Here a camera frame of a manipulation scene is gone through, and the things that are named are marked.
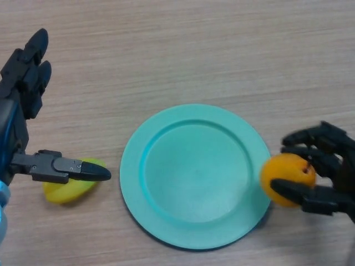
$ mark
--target wood grain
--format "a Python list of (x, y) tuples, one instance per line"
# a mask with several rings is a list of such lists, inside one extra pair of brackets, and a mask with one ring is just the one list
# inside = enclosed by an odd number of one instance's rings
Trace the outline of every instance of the wood grain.
[(164, 247), (129, 217), (118, 168), (130, 135), (173, 105), (239, 114), (273, 154), (295, 129), (332, 122), (355, 134), (354, 0), (3, 0), (0, 65), (39, 28), (53, 75), (28, 152), (105, 160), (113, 179), (74, 206), (46, 203), (17, 176), (3, 265), (355, 265), (343, 214), (272, 209), (263, 228), (208, 253)]

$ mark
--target yellow plastic fruit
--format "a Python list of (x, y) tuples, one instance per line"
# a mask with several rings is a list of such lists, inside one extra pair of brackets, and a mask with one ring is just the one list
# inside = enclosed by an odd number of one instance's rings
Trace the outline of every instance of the yellow plastic fruit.
[[(85, 162), (91, 162), (106, 167), (106, 164), (94, 158), (83, 158)], [(89, 192), (98, 182), (81, 181), (69, 179), (66, 184), (43, 183), (43, 192), (47, 201), (51, 203), (64, 204), (77, 200)]]
[(316, 184), (316, 170), (313, 166), (309, 166), (306, 160), (295, 154), (273, 156), (263, 165), (260, 174), (260, 183), (265, 194), (283, 207), (297, 207), (297, 204), (282, 197), (270, 187), (271, 180), (277, 178), (313, 187)]

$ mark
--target orange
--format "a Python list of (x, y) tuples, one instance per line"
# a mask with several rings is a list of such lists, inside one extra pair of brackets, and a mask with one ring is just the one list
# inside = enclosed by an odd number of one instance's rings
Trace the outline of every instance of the orange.
[(265, 194), (283, 207), (297, 207), (297, 204), (282, 197), (270, 187), (271, 180), (277, 178), (313, 187), (316, 184), (316, 170), (306, 160), (295, 154), (279, 154), (264, 163), (260, 174), (260, 183)]

